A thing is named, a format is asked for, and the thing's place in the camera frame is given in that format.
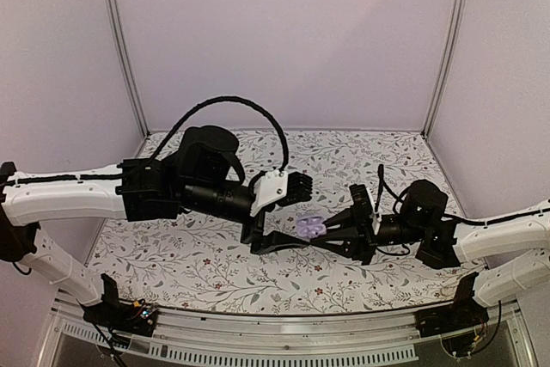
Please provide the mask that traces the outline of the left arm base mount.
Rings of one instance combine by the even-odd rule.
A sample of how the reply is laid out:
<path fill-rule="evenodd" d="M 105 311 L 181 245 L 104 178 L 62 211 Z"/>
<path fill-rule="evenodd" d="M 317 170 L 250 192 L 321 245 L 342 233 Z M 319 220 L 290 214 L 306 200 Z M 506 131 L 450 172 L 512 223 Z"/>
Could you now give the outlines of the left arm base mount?
<path fill-rule="evenodd" d="M 83 319 L 111 330 L 151 337 L 156 329 L 158 305 L 139 299 L 126 303 L 119 299 L 117 283 L 103 273 L 103 292 L 94 305 L 81 305 Z"/>

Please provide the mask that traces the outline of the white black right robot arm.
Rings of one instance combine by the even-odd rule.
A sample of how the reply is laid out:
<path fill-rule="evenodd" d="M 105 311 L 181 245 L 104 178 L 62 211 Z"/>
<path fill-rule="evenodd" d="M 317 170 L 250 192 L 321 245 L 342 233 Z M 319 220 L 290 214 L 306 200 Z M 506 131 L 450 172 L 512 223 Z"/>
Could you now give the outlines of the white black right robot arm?
<path fill-rule="evenodd" d="M 549 280 L 549 203 L 546 200 L 508 215 L 467 220 L 446 214 L 448 196 L 427 180 L 416 180 L 381 214 L 369 190 L 350 187 L 352 204 L 325 221 L 327 232 L 311 244 L 368 265 L 381 247 L 414 243 L 415 257 L 432 269 L 517 251 L 519 256 L 462 278 L 455 302 L 444 311 L 453 329 L 464 328 L 478 306 L 498 301 Z"/>

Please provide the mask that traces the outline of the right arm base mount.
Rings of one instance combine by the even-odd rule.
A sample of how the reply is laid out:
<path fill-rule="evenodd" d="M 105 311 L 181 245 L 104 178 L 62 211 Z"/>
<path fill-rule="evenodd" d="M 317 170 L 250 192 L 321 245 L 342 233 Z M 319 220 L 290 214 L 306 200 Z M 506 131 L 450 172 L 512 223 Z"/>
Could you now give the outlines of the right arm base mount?
<path fill-rule="evenodd" d="M 422 338 L 437 336 L 452 358 L 469 358 L 486 337 L 489 315 L 477 304 L 448 304 L 414 313 L 415 327 Z"/>

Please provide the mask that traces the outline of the purple round case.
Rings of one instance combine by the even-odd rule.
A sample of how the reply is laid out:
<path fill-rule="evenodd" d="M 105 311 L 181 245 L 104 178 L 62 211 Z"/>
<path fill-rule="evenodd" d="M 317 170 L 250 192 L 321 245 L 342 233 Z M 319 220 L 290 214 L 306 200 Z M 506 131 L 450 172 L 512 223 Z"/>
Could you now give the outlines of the purple round case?
<path fill-rule="evenodd" d="M 323 216 L 310 214 L 296 219 L 296 234 L 303 239 L 315 239 L 327 233 Z"/>

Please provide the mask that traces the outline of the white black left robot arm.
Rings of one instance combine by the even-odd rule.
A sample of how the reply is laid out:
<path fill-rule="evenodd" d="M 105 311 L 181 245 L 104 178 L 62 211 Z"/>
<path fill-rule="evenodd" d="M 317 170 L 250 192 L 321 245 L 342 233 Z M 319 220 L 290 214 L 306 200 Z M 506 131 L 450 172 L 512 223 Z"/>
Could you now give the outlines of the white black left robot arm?
<path fill-rule="evenodd" d="M 187 129 L 178 149 L 163 159 L 127 159 L 72 174 L 26 174 L 1 167 L 1 258 L 28 266 L 70 293 L 109 327 L 127 321 L 115 281 L 98 275 L 59 248 L 40 229 L 45 220 L 103 217 L 141 222 L 174 219 L 191 211 L 242 226 L 241 240 L 255 253 L 295 248 L 302 241 L 265 235 L 265 214 L 307 202 L 312 179 L 278 168 L 247 180 L 230 131 L 207 125 Z"/>

